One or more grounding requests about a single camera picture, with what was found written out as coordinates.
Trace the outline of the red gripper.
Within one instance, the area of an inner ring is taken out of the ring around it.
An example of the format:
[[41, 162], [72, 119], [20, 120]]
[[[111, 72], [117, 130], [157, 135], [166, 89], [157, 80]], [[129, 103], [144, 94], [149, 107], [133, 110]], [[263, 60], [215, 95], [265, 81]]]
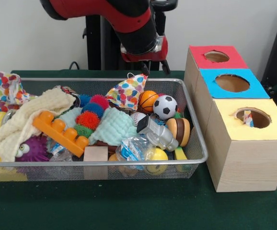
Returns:
[[166, 36], [162, 35], [157, 38], [156, 46], [147, 53], [133, 55], [126, 51], [123, 45], [120, 46], [121, 56], [125, 62], [140, 62], [141, 72], [148, 76], [150, 70], [143, 61], [155, 61], [162, 64], [162, 70], [165, 74], [170, 74], [170, 68], [166, 60], [168, 54], [168, 41]]

